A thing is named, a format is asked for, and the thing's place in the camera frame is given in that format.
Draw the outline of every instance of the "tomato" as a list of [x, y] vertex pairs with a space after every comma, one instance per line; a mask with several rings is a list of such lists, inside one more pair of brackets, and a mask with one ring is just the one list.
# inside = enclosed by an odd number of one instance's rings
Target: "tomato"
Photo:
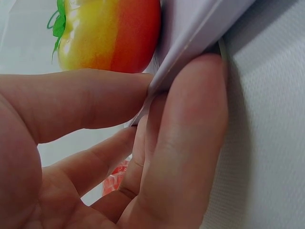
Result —
[[63, 70], [140, 73], [148, 66], [160, 33], [160, 0], [58, 0], [58, 8], [64, 23], [55, 49]]

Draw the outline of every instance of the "textured white surface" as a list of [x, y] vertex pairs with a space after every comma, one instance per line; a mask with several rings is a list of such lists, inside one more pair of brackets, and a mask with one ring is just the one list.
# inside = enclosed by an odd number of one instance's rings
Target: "textured white surface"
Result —
[[305, 0], [258, 0], [225, 36], [230, 123], [203, 229], [305, 228]]

